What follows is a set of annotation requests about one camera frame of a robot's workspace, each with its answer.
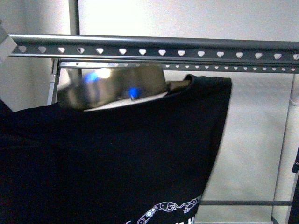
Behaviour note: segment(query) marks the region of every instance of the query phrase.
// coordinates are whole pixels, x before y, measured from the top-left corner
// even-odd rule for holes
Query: heart-shaped hole
[[[293,58],[294,58],[294,60],[298,60],[299,59],[299,54],[294,54]]]
[[[39,46],[39,47],[38,47],[38,50],[39,50],[41,53],[45,53],[47,49],[46,49],[45,47],[43,47],[43,46]]]
[[[143,56],[143,55],[145,55],[145,53],[146,53],[146,49],[140,49],[139,50],[139,53]]]
[[[274,58],[275,58],[276,60],[280,59],[281,57],[282,57],[282,54],[275,54],[275,55],[274,55]]]
[[[65,51],[65,48],[59,47],[57,50],[58,50],[61,54],[63,54],[64,51]]]
[[[77,48],[77,51],[80,53],[80,54],[83,54],[85,49],[84,48]]]
[[[20,52],[25,53],[27,48],[25,46],[19,46],[18,49],[20,50]]]
[[[260,59],[263,56],[263,54],[262,53],[256,53],[255,56],[256,56],[256,59]]]
[[[198,54],[199,57],[202,57],[203,55],[205,55],[205,52],[200,50],[199,52],[197,52],[197,54]]]
[[[159,54],[160,54],[161,56],[164,56],[165,53],[166,53],[166,50],[159,50],[158,52],[159,52]]]
[[[184,50],[179,50],[178,51],[178,55],[180,55],[181,57],[184,56],[186,52]]]
[[[97,48],[97,52],[101,55],[104,52],[103,48]]]
[[[223,52],[223,51],[218,51],[218,52],[217,52],[217,56],[218,56],[219,58],[222,58],[222,57],[224,56],[224,52]]]
[[[120,48],[120,49],[119,49],[119,52],[120,52],[122,55],[125,55],[126,52],[127,52],[127,49],[125,49],[125,48]]]
[[[241,57],[243,57],[243,55],[244,55],[243,52],[237,52],[236,53],[237,58],[241,58]]]

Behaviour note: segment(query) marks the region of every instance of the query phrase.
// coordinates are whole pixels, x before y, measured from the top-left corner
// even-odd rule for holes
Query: perforated metal bar
[[[294,73],[299,68],[299,42],[85,35],[11,37],[18,44],[11,56],[161,63],[166,70]]]

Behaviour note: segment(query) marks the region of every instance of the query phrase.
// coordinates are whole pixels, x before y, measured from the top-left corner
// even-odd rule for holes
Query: horizontal bar
[[[95,61],[84,61],[84,60],[67,60],[62,59],[59,67],[60,68],[77,68],[77,69],[100,69],[100,68],[131,68],[149,65],[152,61],[115,61],[109,60],[99,62]],[[171,62],[162,64],[163,70],[178,70],[178,71],[221,71],[221,72],[254,72],[254,73],[284,73],[294,74],[299,72],[299,68],[289,68],[281,66],[241,66],[231,65],[224,66],[219,63],[181,63]]]
[[[18,44],[10,54],[15,57],[299,68],[299,42],[86,35],[11,37]]]
[[[291,206],[291,201],[201,201],[200,205],[210,206]]]
[[[217,48],[217,49],[261,49],[261,50],[299,50],[299,42],[250,41],[226,39],[197,39],[173,37],[134,37],[134,36],[87,36],[87,35],[20,35],[10,34],[17,44],[88,44],[112,46],[179,47],[179,48]]]

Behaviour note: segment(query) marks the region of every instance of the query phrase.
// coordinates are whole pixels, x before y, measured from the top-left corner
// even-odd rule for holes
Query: robot arm graphic
[[[148,210],[138,221],[137,224],[146,224],[152,218],[156,211],[162,210],[172,212],[178,209],[179,206],[173,202],[162,202],[156,204],[151,210]]]
[[[167,211],[171,212],[179,208],[179,206],[173,202],[162,202],[160,204],[156,204],[154,208],[157,208],[157,211]]]
[[[200,202],[200,199],[201,199],[201,196],[198,196],[197,198],[194,198],[191,201],[182,204],[179,208],[181,209],[181,208],[185,207],[184,213],[187,213],[190,211],[190,209],[192,209],[196,204],[198,204]]]
[[[197,198],[192,199],[189,202],[186,202],[182,204],[181,206],[178,206],[176,203],[173,202],[162,202],[159,204],[156,204],[152,209],[148,210],[138,221],[137,224],[146,224],[155,214],[156,211],[162,210],[166,212],[172,212],[177,209],[185,208],[184,213],[187,213],[192,209],[196,204],[200,202],[201,196],[198,196]]]

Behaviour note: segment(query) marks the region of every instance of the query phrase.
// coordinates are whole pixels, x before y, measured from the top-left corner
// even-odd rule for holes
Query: black t-shirt
[[[0,117],[0,223],[191,224],[231,80],[195,77],[152,101]]]

